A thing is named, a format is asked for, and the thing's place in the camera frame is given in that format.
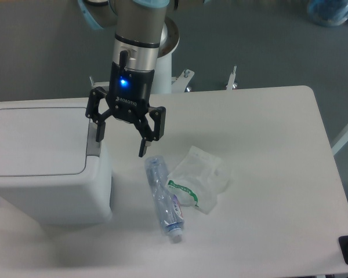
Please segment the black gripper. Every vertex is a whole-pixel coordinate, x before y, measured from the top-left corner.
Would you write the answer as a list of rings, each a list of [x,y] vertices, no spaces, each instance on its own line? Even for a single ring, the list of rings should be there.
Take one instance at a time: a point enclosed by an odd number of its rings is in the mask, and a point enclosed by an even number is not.
[[[165,107],[149,107],[149,99],[155,71],[123,71],[112,63],[108,93],[100,86],[89,92],[85,116],[97,124],[96,142],[102,142],[106,119],[110,116],[135,124],[142,137],[139,157],[142,158],[153,141],[162,138],[165,131]],[[102,99],[106,99],[108,110],[99,112]]]

